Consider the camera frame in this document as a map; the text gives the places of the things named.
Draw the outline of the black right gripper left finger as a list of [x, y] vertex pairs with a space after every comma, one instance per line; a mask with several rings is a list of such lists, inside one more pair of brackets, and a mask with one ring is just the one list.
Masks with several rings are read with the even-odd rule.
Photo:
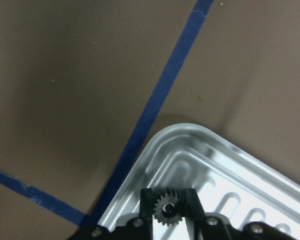
[[143, 188], [140, 191], [139, 216], [143, 219], [153, 219], [153, 191], [151, 188]]

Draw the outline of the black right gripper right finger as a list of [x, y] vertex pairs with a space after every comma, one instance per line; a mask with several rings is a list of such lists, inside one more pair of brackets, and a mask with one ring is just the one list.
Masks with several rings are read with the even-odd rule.
[[187, 219], [200, 220], [205, 216], [205, 211], [194, 188], [185, 188], [184, 195], [184, 216]]

